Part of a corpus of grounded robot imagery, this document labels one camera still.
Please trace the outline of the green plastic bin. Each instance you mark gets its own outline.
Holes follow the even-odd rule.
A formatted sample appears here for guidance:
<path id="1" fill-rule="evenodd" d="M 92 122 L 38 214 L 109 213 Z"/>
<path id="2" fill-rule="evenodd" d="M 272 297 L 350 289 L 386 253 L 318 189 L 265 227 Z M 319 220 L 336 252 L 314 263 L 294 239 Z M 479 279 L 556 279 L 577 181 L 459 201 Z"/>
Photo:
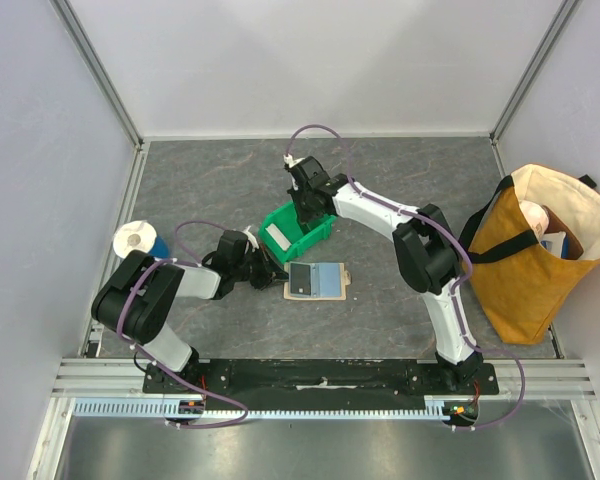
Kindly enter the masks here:
<path id="1" fill-rule="evenodd" d="M 293 202 L 277 208 L 268 214 L 259 228 L 260 240 L 280 264 L 285 264 L 304 255 L 318 242 L 329 238 L 336 217 L 326 215 L 324 223 L 317 229 L 305 233 L 299 228 Z M 282 251 L 266 232 L 266 227 L 274 223 L 292 243 L 288 251 Z"/>

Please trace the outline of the dark credit card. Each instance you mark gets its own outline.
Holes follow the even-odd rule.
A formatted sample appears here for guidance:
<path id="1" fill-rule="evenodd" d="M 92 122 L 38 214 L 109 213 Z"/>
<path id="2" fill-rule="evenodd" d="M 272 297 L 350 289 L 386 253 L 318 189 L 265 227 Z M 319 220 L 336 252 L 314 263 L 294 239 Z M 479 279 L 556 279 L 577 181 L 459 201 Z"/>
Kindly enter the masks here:
<path id="1" fill-rule="evenodd" d="M 312 295 L 312 266 L 292 262 L 288 270 L 289 294 L 292 297 L 309 298 Z"/>

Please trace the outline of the beige leather card holder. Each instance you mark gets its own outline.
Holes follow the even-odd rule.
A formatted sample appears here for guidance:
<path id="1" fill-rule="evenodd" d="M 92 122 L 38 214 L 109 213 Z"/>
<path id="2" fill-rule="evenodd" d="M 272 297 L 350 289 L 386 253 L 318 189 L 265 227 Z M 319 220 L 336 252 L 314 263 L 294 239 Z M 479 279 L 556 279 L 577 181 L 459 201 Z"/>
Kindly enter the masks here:
<path id="1" fill-rule="evenodd" d="M 288 273 L 289 262 L 285 265 Z M 289 294 L 288 281 L 284 284 L 283 298 L 291 301 L 344 301 L 347 287 L 351 284 L 351 275 L 343 263 L 318 262 L 306 263 L 312 266 L 312 295 L 309 298 L 292 297 Z"/>

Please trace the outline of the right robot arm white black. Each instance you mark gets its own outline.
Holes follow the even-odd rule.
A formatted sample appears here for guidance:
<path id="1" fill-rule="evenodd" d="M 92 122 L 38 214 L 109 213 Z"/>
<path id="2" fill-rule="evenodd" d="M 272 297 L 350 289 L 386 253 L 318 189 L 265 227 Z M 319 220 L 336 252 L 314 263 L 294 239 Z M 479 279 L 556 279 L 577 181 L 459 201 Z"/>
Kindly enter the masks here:
<path id="1" fill-rule="evenodd" d="M 466 257 L 442 211 L 402 205 L 364 188 L 345 174 L 330 176 L 312 156 L 284 156 L 292 178 L 288 190 L 298 222 L 323 215 L 349 219 L 381 234 L 393 244 L 402 279 L 425 302 L 436 340 L 438 381 L 457 394 L 469 387 L 483 363 L 461 299 Z"/>

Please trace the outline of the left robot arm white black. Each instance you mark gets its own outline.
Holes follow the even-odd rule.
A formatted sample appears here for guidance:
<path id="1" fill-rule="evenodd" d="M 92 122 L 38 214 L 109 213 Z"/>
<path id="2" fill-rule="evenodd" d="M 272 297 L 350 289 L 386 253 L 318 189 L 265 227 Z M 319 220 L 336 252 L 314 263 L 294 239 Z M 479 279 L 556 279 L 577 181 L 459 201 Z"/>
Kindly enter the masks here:
<path id="1" fill-rule="evenodd" d="M 167 323 L 179 288 L 203 300 L 221 300 L 238 283 L 264 290 L 287 279 L 252 235 L 226 230 L 199 263 L 131 251 L 95 296 L 91 317 L 166 367 L 167 383 L 186 393 L 199 384 L 199 353 Z"/>

